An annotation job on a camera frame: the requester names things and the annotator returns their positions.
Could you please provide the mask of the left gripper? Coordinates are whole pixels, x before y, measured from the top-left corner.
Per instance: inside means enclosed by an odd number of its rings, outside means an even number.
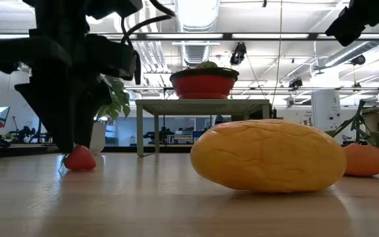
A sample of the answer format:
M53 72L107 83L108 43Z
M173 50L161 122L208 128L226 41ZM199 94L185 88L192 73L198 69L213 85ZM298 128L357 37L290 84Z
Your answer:
M64 45L43 35L0 39L0 71L11 74L20 63L29 66L32 75L40 80L65 78L73 81L14 87L62 153L74 149L76 83L90 86L76 104L76 143L89 148L94 116L102 106L113 101L110 86L102 82L101 76L127 81L138 79L137 51L124 42L99 34L86 34Z

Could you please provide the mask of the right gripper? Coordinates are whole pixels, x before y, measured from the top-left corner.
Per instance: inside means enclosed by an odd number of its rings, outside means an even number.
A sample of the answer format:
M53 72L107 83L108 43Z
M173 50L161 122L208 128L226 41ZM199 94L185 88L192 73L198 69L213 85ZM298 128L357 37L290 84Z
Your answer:
M325 34L334 36L342 46L348 46L361 35L365 25L378 23L379 0L350 0L348 8L331 23Z

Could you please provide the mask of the red strawberry with long stem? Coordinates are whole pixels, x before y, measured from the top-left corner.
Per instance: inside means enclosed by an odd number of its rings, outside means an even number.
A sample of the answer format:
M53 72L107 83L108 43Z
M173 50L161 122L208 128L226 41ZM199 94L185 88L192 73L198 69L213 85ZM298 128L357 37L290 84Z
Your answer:
M66 154L61 164L71 171L90 171L97 166L91 151L83 145L77 145L71 153Z

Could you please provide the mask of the red collapsible colander bowl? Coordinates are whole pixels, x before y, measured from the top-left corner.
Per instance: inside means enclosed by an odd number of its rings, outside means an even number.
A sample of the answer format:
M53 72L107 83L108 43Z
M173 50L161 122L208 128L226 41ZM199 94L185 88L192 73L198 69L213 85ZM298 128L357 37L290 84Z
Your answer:
M239 72L230 68L191 68L170 76L180 99L227 99Z

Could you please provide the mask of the tangerine with stalk and leaves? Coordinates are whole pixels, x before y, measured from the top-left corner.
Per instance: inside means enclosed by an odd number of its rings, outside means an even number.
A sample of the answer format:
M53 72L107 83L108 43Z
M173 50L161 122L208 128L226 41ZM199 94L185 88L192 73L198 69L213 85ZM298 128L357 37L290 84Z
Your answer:
M346 127L356 134L355 141L345 146L343 150L346 154L347 176L374 176L379 174L379 132L369 128L361 129L365 126L365 118L362 116L362 109L366 102L359 102L357 111L353 117L341 123L335 130L328 130L326 133L331 137L336 137Z

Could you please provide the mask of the yellow bread roll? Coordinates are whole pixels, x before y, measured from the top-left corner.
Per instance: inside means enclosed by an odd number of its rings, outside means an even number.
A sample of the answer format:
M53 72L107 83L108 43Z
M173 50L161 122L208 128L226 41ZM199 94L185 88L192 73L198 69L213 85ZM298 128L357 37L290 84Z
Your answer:
M323 190L347 167L344 150L330 135L281 119L216 125L193 144L190 159L211 182L265 193Z

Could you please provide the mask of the potted monstera plant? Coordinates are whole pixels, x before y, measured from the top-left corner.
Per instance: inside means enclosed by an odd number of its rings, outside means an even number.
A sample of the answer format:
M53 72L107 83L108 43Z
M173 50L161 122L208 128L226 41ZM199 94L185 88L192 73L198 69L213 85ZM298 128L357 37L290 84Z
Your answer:
M124 83L112 76L102 75L102 81L109 86L112 102L102 105L93 118L93 131L89 150L99 154L105 147L105 133L108 123L116 120L122 113L125 117L130 114L130 95L124 89Z

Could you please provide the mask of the black background equipment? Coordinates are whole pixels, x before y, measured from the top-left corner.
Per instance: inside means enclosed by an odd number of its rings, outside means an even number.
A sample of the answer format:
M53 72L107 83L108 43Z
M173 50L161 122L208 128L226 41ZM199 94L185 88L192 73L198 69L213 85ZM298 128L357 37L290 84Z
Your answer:
M37 144L49 144L52 142L52 137L47 132L42 132L43 124L41 121L38 123L38 128L30 128L32 123L28 121L23 129L10 131L9 134L13 136L12 142L16 144L31 144L35 140Z

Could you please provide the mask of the black overhead crossbar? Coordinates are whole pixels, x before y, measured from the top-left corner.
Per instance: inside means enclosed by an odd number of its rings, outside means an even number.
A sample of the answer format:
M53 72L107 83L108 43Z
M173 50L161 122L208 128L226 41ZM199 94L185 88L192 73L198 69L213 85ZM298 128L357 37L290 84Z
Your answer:
M120 41L122 34L99 33L109 40ZM28 34L0 33L0 40L28 38ZM136 41L336 41L334 36L321 33L136 33L130 35ZM379 41L378 33L361 34L356 41Z

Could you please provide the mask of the green perforated metal riser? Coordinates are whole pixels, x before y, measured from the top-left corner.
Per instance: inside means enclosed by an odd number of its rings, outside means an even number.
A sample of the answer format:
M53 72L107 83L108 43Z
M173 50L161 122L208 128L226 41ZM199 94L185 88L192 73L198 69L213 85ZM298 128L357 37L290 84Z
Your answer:
M136 101L137 155L145 157L143 144L143 113L154 116L155 153L160 152L159 117L166 115L236 115L248 120L250 114L261 111L269 119L271 110L267 99L139 99Z

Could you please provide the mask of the silver ventilation duct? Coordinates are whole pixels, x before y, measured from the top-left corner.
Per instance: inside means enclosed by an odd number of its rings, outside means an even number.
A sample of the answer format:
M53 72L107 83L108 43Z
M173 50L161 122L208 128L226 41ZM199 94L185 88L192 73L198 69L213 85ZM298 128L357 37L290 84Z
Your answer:
M220 0L174 0L179 32L212 33L217 29ZM206 41L185 41L180 46L183 65L195 67L209 60L211 46Z

